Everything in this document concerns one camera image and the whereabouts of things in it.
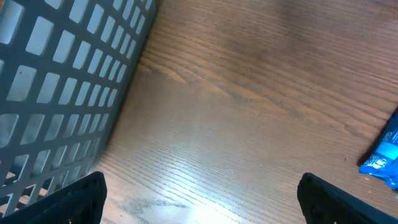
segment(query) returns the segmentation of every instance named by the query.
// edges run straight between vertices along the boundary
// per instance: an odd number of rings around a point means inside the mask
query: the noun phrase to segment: gray plastic basket
[[[153,0],[0,0],[3,216],[87,174],[154,16]]]

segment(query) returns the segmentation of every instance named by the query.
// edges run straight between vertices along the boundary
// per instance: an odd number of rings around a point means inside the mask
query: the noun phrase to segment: wooden table
[[[104,223],[304,223],[304,172],[398,217],[357,166],[397,107],[396,1],[158,8],[97,167]]]

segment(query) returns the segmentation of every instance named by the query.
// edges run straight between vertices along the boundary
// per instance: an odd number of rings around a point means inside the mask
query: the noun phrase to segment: wood grain
[[[397,106],[390,0],[164,0],[97,169],[104,223],[303,223],[313,172],[398,217],[358,174]]]

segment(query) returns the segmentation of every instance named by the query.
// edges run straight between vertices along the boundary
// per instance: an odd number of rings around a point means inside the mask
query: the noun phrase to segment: blue plastic wrapper
[[[359,168],[359,173],[384,180],[398,190],[398,114],[394,113],[371,157]]]

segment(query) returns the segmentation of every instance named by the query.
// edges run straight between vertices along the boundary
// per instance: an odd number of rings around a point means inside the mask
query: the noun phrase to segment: black plastic piece
[[[101,221],[106,194],[103,173],[94,172],[31,206],[0,219],[0,223],[97,224]]]
[[[297,198],[308,224],[398,223],[397,219],[310,173],[303,175]]]

